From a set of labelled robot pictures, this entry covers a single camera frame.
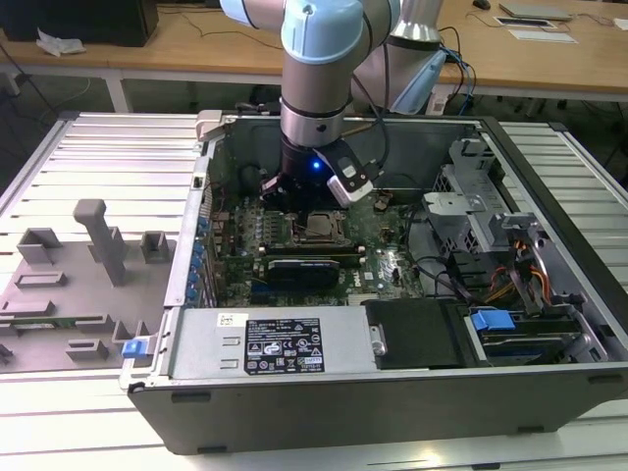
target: blue drive latch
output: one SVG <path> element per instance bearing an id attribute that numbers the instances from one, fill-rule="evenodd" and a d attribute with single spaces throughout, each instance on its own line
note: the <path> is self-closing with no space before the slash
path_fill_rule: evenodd
<path id="1" fill-rule="evenodd" d="M 471 321 L 476 331 L 498 331 L 515 329 L 514 322 L 508 311 L 501 309 L 485 309 L 471 314 Z"/>

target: black plastic cover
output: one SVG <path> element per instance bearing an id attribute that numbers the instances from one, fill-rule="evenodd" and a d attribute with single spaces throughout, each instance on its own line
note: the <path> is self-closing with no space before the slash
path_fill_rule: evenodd
<path id="1" fill-rule="evenodd" d="M 382 370 L 478 366 L 462 313 L 453 299 L 394 299 L 366 304 L 369 325 L 384 332 Z"/>

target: wooden desk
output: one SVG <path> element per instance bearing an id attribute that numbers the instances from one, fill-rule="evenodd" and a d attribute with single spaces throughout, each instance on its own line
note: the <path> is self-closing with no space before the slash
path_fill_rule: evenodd
<path id="1" fill-rule="evenodd" d="M 555 4 L 572 14 L 588 13 L 605 18 L 628 19 L 628 5 L 574 0 L 517 0 Z M 124 93 L 124 79 L 159 79 L 278 84 L 283 52 L 279 38 L 226 18 L 222 13 L 192 13 L 160 7 L 157 30 L 142 48 L 86 44 L 87 52 L 56 58 L 34 43 L 7 41 L 3 45 L 27 73 L 96 77 L 105 79 L 118 112 L 131 106 Z M 539 98 L 628 101 L 628 31 L 601 26 L 588 17 L 559 29 L 570 29 L 578 44 L 521 41 L 505 27 L 488 27 L 466 14 L 474 11 L 487 23 L 505 16 L 493 0 L 489 12 L 480 12 L 470 0 L 445 0 L 439 26 L 458 29 L 465 61 L 477 71 L 477 94 Z M 239 31 L 268 45 L 256 42 Z M 451 31 L 443 33 L 447 46 L 455 46 Z M 14 73 L 3 62 L 0 72 Z M 459 71 L 445 66 L 435 88 L 432 112 L 459 81 Z"/>

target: blue tab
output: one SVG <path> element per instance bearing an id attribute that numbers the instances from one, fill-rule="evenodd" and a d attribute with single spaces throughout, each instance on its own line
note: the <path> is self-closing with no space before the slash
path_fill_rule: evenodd
<path id="1" fill-rule="evenodd" d="M 125 341 L 122 347 L 123 358 L 144 358 L 148 356 L 148 340 L 133 339 Z"/>
<path id="2" fill-rule="evenodd" d="M 476 331 L 487 329 L 489 331 L 515 329 L 514 322 L 508 311 L 499 309 L 487 309 L 471 314 L 471 321 Z"/>

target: warning label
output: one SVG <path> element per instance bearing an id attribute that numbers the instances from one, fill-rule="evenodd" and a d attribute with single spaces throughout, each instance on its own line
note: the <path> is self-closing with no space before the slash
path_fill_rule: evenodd
<path id="1" fill-rule="evenodd" d="M 249 375 L 325 371 L 319 319 L 247 321 L 244 353 Z"/>

